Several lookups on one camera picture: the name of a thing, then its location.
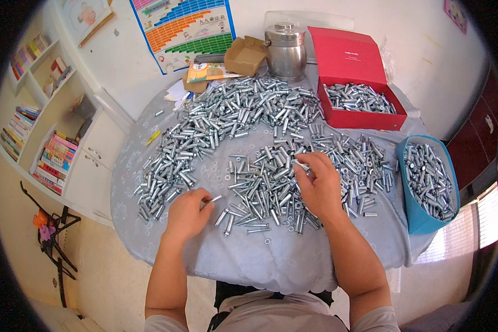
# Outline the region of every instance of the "red box lid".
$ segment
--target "red box lid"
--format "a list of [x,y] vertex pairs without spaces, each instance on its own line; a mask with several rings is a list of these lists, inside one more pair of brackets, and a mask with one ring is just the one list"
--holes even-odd
[[323,80],[339,78],[341,82],[336,83],[387,84],[380,51],[371,36],[327,28],[308,27],[308,30]]

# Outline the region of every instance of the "stainless steel canister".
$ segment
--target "stainless steel canister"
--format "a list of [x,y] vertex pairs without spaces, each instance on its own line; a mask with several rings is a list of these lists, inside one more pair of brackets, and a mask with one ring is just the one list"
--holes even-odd
[[266,59],[272,76],[300,80],[306,69],[304,30],[291,22],[279,22],[266,28]]

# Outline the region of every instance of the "red box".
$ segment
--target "red box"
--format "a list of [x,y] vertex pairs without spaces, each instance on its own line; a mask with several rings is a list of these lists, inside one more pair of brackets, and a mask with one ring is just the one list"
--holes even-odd
[[[308,27],[319,69],[318,96],[326,122],[334,128],[400,130],[407,114],[388,87],[378,45],[361,33]],[[333,110],[323,84],[365,84],[393,103],[397,114]]]

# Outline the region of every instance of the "black tripod stand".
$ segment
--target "black tripod stand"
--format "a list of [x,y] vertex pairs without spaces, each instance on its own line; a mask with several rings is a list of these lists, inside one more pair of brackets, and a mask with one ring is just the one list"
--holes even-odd
[[[55,232],[52,235],[50,235],[49,240],[47,240],[47,241],[42,240],[41,241],[41,234],[40,234],[39,230],[37,230],[37,239],[39,240],[39,243],[41,244],[41,252],[45,253],[46,256],[48,256],[50,258],[50,260],[52,261],[52,263],[55,264],[55,266],[57,267],[57,273],[58,273],[58,277],[59,277],[59,293],[61,296],[61,303],[63,304],[63,308],[66,308],[65,290],[63,288],[63,274],[66,274],[67,276],[69,276],[73,280],[75,280],[76,277],[74,277],[74,275],[66,267],[63,266],[63,260],[70,266],[70,268],[72,268],[74,270],[74,272],[77,272],[77,268],[74,266],[74,264],[72,264],[72,262],[70,262],[68,257],[65,255],[65,253],[63,252],[63,250],[59,246],[57,236],[59,235],[59,233],[61,233],[65,229],[69,228],[73,224],[80,222],[81,218],[78,216],[74,216],[74,215],[69,214],[67,206],[63,207],[63,213],[60,216],[58,214],[55,214],[55,213],[49,214],[48,212],[46,212],[45,209],[43,209],[40,206],[39,203],[37,203],[37,201],[30,194],[27,193],[27,190],[24,189],[24,186],[22,185],[22,181],[20,181],[20,188],[22,189],[22,192],[24,192],[33,201],[33,203],[35,203],[35,205],[37,205],[39,207],[39,213],[45,214],[45,216],[47,218],[46,227],[48,227],[48,229],[50,228],[50,220],[52,220],[53,227],[55,227]],[[66,221],[69,217],[73,218],[73,220],[69,223],[66,223]],[[59,254],[57,260],[53,257],[53,249],[54,248],[57,251],[57,253]]]

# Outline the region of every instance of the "window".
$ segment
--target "window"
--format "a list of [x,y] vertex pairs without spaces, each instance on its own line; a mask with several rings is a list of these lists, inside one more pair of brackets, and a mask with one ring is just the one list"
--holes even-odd
[[[473,220],[478,221],[478,248],[474,248]],[[453,222],[439,229],[430,246],[415,262],[437,262],[462,256],[498,240],[498,185],[494,183],[478,199],[461,207]]]
[[479,248],[498,240],[498,185],[494,183],[478,197]]

